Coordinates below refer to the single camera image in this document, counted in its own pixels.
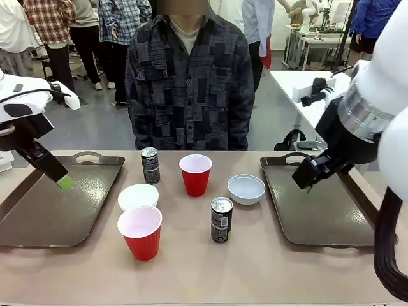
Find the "black pants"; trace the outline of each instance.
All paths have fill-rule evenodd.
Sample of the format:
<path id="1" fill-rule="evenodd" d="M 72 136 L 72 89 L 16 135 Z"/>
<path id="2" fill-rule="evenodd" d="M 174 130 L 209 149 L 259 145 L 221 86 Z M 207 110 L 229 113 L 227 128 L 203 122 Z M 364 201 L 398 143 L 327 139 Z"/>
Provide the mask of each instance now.
<path id="1" fill-rule="evenodd" d="M 101 81 L 95 66 L 94 55 L 101 64 L 108 81 L 114 82 L 115 77 L 112 66 L 108 60 L 108 54 L 99 42 L 99 27 L 72 27 L 71 38 L 91 82 L 96 84 Z"/>
<path id="2" fill-rule="evenodd" d="M 128 46 L 118 43 L 105 43 L 105 48 L 110 48 L 113 70 L 115 73 L 116 102 L 126 102 L 125 72 L 128 59 Z"/>
<path id="3" fill-rule="evenodd" d="M 54 78 L 75 92 L 71 67 L 69 66 L 68 46 L 66 45 L 61 49 L 51 49 L 48 45 L 44 44 L 44 47 L 50 59 L 51 71 Z"/>
<path id="4" fill-rule="evenodd" d="M 259 47 L 260 46 L 261 46 L 260 41 L 249 44 L 249 53 L 251 55 L 251 62 L 252 62 L 252 72 L 254 73 L 255 91 L 257 91 L 259 87 L 259 83 L 262 77 L 262 70 L 263 70 L 263 64 L 262 64 L 261 58 L 259 57 Z"/>

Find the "white paper bowl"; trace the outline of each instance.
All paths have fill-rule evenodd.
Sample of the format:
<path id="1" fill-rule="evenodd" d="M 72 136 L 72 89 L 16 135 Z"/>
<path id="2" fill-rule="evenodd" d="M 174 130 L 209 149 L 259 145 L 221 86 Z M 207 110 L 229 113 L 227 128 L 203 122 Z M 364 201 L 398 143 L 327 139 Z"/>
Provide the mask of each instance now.
<path id="1" fill-rule="evenodd" d="M 137 184 L 123 190 L 117 201 L 124 212 L 140 206 L 156 207 L 159 201 L 159 191 L 152 185 Z"/>
<path id="2" fill-rule="evenodd" d="M 240 174 L 228 181 L 228 190 L 238 204 L 253 205 L 265 194 L 265 184 L 253 175 Z"/>

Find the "can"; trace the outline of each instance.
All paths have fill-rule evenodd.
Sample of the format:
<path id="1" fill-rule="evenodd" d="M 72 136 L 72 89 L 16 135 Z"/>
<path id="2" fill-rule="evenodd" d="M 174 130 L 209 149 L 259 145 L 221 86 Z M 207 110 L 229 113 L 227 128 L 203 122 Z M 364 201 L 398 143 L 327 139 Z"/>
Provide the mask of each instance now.
<path id="1" fill-rule="evenodd" d="M 215 198 L 211 202 L 211 237 L 216 242 L 227 242 L 231 236 L 232 201 Z"/>
<path id="2" fill-rule="evenodd" d="M 160 181 L 159 154 L 156 148 L 144 148 L 142 156 L 143 174 L 148 184 L 157 184 Z"/>

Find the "blue jacket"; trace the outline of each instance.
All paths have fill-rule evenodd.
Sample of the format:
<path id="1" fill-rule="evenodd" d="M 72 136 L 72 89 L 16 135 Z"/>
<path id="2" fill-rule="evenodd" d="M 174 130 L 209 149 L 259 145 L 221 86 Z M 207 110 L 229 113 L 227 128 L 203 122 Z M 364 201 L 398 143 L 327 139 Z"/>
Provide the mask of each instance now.
<path id="1" fill-rule="evenodd" d="M 359 0 L 351 33 L 378 38 L 401 0 Z"/>

